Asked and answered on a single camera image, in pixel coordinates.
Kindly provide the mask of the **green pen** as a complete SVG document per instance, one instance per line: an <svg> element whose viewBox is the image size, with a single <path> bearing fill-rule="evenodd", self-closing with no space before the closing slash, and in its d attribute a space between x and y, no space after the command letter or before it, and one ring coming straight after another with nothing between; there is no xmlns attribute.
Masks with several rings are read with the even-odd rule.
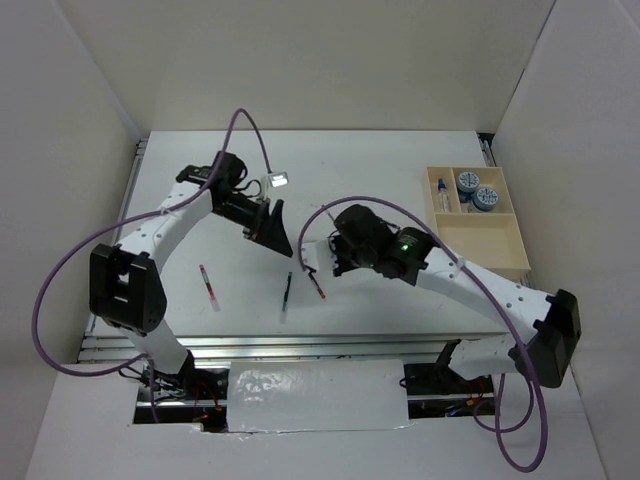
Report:
<svg viewBox="0 0 640 480"><path fill-rule="evenodd" d="M280 324L286 323L292 279L293 279L293 272L289 271L286 278L285 290L283 293L282 305L280 310L280 320L279 320Z"/></svg>

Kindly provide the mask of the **clear spray bottle blue cap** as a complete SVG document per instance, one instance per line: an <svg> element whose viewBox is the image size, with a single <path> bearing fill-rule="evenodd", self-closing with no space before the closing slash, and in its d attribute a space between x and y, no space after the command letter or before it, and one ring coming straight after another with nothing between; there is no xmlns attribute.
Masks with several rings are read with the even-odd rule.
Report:
<svg viewBox="0 0 640 480"><path fill-rule="evenodd" d="M446 184L442 178L438 180L438 200L443 213L451 212L451 205Z"/></svg>

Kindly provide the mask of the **blue white jar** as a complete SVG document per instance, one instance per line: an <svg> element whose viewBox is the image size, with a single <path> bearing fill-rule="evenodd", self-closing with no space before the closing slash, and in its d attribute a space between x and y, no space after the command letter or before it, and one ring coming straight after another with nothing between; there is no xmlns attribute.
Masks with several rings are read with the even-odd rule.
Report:
<svg viewBox="0 0 640 480"><path fill-rule="evenodd" d="M480 178L475 172L463 171L456 176L459 193L473 194L480 186Z"/></svg>
<svg viewBox="0 0 640 480"><path fill-rule="evenodd" d="M473 195L471 204L481 212L491 212L498 205L500 200L496 190L490 187L481 187Z"/></svg>

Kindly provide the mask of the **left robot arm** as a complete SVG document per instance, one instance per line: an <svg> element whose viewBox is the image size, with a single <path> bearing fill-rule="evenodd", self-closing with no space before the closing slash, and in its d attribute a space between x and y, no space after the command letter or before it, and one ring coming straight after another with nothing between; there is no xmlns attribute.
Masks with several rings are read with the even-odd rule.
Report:
<svg viewBox="0 0 640 480"><path fill-rule="evenodd" d="M185 167L176 177L157 216L90 255L91 312L124 334L154 366L163 389L189 397L206 375L166 321L167 297L161 272L189 231L210 214L243 229L244 237L286 257L293 255L283 223L283 200L252 199L239 187L245 163L220 152L210 166Z"/></svg>

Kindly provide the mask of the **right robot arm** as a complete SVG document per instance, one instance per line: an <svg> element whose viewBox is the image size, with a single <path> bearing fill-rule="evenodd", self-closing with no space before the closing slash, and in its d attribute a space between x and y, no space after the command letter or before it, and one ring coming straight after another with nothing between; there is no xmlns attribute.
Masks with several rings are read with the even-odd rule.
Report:
<svg viewBox="0 0 640 480"><path fill-rule="evenodd" d="M298 241L310 274L330 268L339 277L368 269L386 279L439 293L506 328L481 340L453 340L437 360L436 379L448 392L485 375L519 373L545 388L561 386L581 337L578 300L528 288L451 251L428 228L393 228L355 204L334 221L325 240Z"/></svg>

